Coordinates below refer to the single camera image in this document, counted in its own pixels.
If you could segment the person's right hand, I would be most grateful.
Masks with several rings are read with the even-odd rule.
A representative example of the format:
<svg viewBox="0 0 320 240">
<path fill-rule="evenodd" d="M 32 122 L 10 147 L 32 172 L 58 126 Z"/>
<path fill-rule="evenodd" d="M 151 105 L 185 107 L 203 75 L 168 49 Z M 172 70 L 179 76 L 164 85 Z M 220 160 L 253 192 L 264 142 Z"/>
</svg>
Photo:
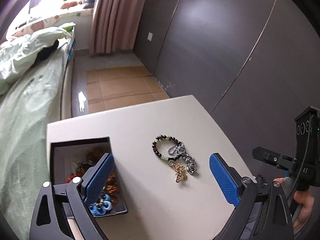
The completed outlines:
<svg viewBox="0 0 320 240">
<path fill-rule="evenodd" d="M 307 191 L 296 191 L 293 199 L 302 206 L 297 219 L 293 222 L 294 233 L 297 233 L 311 217 L 315 199 L 310 189 Z"/>
</svg>

